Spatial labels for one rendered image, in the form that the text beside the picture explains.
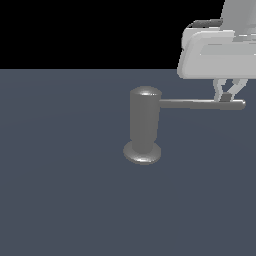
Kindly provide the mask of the grey metal faucet handle bar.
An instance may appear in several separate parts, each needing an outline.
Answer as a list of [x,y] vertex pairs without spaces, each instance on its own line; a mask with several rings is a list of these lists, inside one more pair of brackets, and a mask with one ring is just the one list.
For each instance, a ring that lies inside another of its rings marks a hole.
[[161,108],[243,110],[246,102],[241,99],[231,102],[215,102],[211,99],[160,99],[159,106]]

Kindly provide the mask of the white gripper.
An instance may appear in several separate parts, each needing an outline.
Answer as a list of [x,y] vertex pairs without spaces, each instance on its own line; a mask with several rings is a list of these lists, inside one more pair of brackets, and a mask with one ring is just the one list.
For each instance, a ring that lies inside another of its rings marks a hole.
[[[214,101],[232,102],[247,79],[256,79],[256,41],[234,42],[235,32],[221,30],[222,23],[221,19],[196,20],[186,27],[177,74],[183,79],[214,79]],[[226,79],[234,80],[224,92]]]

